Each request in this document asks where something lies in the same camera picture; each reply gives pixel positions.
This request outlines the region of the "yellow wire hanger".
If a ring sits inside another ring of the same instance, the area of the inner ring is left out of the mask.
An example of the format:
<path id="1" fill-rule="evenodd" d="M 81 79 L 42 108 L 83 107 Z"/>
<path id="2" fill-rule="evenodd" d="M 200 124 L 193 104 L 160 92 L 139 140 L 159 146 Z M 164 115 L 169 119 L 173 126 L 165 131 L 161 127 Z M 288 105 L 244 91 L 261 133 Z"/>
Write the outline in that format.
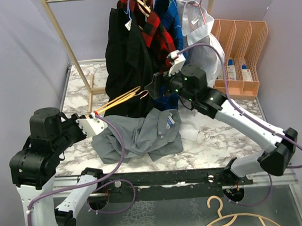
<path id="1" fill-rule="evenodd" d="M 110 110 L 111 108 L 118 106 L 134 97 L 139 97 L 140 100 L 145 98 L 145 96 L 148 95 L 149 91 L 147 89 L 141 91 L 140 89 L 141 89 L 141 87 L 137 86 L 137 87 L 133 88 L 132 90 L 129 90 L 128 92 L 122 94 L 119 97 L 116 97 L 112 101 L 110 101 L 110 102 L 106 103 L 105 105 L 99 107 L 98 109 L 94 110 L 93 114 L 100 115 L 103 112 Z"/>

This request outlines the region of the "grey button shirt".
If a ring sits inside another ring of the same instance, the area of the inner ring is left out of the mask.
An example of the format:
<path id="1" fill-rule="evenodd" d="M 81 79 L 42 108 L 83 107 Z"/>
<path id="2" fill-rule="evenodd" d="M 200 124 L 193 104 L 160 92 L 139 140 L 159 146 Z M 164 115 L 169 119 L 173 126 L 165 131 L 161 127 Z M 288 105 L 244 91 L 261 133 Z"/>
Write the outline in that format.
<path id="1" fill-rule="evenodd" d="M 181 153 L 184 148 L 179 133 L 181 118 L 174 109 L 160 111 L 153 108 L 145 118 L 110 115 L 106 120 L 117 130 L 108 127 L 93 136 L 92 148 L 101 161 L 113 164 L 122 155 L 121 141 L 124 141 L 124 163 L 146 154 L 152 161 L 163 156 Z"/>

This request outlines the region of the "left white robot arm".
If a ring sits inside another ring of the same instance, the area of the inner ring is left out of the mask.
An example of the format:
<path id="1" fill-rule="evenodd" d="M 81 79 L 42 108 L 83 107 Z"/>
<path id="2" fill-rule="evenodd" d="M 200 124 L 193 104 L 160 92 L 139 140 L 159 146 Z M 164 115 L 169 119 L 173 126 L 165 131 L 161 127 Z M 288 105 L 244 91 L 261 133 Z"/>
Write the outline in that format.
<path id="1" fill-rule="evenodd" d="M 65 201 L 54 206 L 53 190 L 60 155 L 73 144 L 102 131 L 92 116 L 66 117 L 58 108 L 41 108 L 30 118 L 30 136 L 10 160 L 12 182 L 21 197 L 26 226 L 76 226 L 89 195 L 104 188 L 102 170 L 86 168 Z"/>

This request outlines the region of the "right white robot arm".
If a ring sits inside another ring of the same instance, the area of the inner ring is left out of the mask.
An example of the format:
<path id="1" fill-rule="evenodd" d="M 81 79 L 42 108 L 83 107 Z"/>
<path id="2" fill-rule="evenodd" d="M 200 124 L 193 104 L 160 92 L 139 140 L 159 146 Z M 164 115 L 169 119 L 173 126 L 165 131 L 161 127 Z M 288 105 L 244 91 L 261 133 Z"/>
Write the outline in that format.
<path id="1" fill-rule="evenodd" d="M 251 138 L 262 151 L 241 158 L 234 157 L 224 168 L 223 179 L 235 185 L 249 174 L 267 172 L 282 176 L 294 152 L 298 133 L 292 128 L 282 130 L 242 109 L 226 94 L 207 85 L 206 73 L 194 65 L 185 65 L 169 76 L 156 73 L 144 87 L 153 99 L 177 94 L 191 102 L 201 114 L 226 123 Z"/>

